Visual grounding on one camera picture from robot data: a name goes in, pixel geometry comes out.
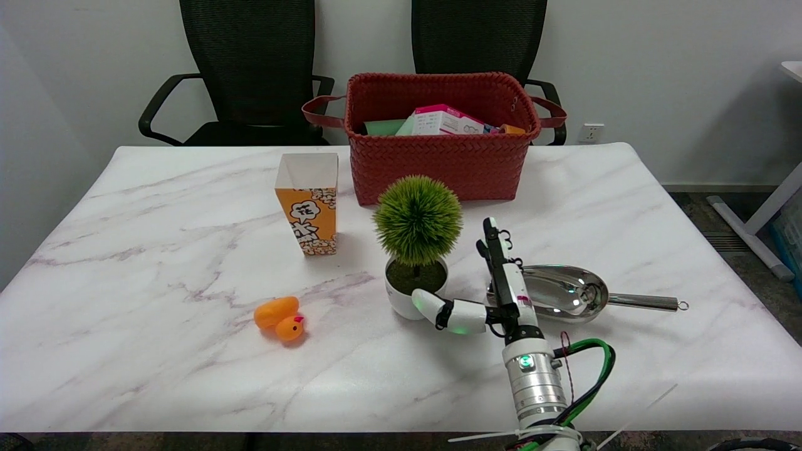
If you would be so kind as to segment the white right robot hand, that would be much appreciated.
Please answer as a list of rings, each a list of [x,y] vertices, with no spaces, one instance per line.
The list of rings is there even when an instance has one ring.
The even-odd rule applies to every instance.
[[[413,305],[437,330],[454,334],[492,331],[505,340],[505,345],[523,339],[543,340],[521,266],[509,255],[513,246],[509,231],[500,229],[493,217],[484,219],[483,231],[484,237],[477,241],[476,248],[489,268],[495,304],[486,306],[465,299],[444,299],[424,289],[415,289]]]

